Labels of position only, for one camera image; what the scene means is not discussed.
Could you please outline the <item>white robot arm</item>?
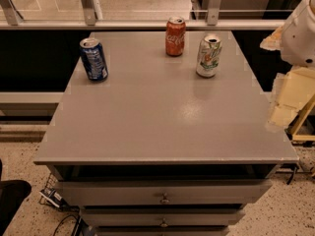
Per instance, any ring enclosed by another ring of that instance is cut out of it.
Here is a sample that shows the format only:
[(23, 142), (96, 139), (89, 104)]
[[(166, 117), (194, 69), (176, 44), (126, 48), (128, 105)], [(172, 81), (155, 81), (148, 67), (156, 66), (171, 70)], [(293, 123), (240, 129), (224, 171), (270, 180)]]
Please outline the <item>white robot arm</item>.
[(274, 79), (267, 119), (270, 129), (286, 128), (315, 95), (315, 0), (302, 0), (260, 47), (278, 50), (291, 65)]

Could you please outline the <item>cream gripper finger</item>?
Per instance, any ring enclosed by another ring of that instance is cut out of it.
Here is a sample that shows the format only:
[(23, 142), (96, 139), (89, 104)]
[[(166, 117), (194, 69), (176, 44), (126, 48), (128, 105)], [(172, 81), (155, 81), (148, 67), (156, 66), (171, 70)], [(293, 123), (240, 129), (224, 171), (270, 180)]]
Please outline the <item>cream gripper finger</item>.
[(269, 51), (281, 49), (283, 27), (278, 27), (270, 35), (262, 40), (260, 47)]
[(314, 68), (293, 66), (285, 75), (277, 73), (271, 92), (268, 124), (287, 128), (314, 95)]

